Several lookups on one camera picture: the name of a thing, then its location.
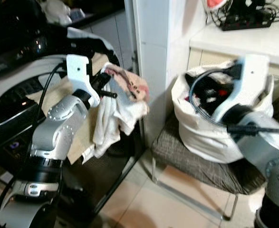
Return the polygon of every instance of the shelf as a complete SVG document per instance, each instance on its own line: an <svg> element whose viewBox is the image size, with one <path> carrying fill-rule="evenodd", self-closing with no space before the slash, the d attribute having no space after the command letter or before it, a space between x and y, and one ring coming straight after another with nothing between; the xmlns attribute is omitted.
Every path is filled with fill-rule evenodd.
<svg viewBox="0 0 279 228"><path fill-rule="evenodd" d="M279 65L279 22L270 28L226 32L210 24L191 38L190 47L238 56L264 54Z"/></svg>

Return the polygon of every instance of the white towel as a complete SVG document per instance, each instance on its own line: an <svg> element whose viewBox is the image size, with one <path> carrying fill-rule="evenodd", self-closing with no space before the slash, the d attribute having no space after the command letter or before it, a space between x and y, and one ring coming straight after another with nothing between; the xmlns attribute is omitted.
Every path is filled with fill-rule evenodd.
<svg viewBox="0 0 279 228"><path fill-rule="evenodd" d="M106 150L120 140L120 131L130 135L137 120L147 115L149 107L145 101L133 102L127 97L118 83L112 78L104 88L106 91L117 93L117 98L103 97L93 136L95 148L82 153L83 163L93 156L100 158Z"/></svg>

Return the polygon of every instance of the chair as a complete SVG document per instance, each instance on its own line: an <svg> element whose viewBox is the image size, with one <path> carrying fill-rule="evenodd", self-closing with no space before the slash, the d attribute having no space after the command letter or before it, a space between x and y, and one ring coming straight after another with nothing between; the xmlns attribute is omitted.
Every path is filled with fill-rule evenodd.
<svg viewBox="0 0 279 228"><path fill-rule="evenodd" d="M175 115L172 114L160 135L152 144L152 181L219 219L225 221L231 220L238 201L238 194L249 195L256 192L265 183L265 178L245 159L230 164L222 164L207 161L191 153L184 146L179 136L178 124L178 120ZM158 180L155 171L156 160L166 165L173 166L203 183L234 194L235 200L231 215L222 215L220 212L210 209L195 199L190 198Z"/></svg>

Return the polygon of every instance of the white plastic bag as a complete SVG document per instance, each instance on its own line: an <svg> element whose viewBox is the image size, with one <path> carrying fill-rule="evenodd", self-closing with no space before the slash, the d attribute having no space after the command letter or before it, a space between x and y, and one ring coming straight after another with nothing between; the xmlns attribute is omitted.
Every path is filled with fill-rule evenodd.
<svg viewBox="0 0 279 228"><path fill-rule="evenodd" d="M190 69L188 73L198 76L208 69L227 68L230 65L229 61L219 65L199 66ZM265 88L267 95L253 108L270 117L273 115L273 87L274 80L270 76ZM230 163L243 158L238 146L225 129L208 122L195 113L192 105L185 100L189 96L189 89L184 75L179 75L172 88L172 101L175 115L179 121L179 134L187 149L206 160L218 163Z"/></svg>

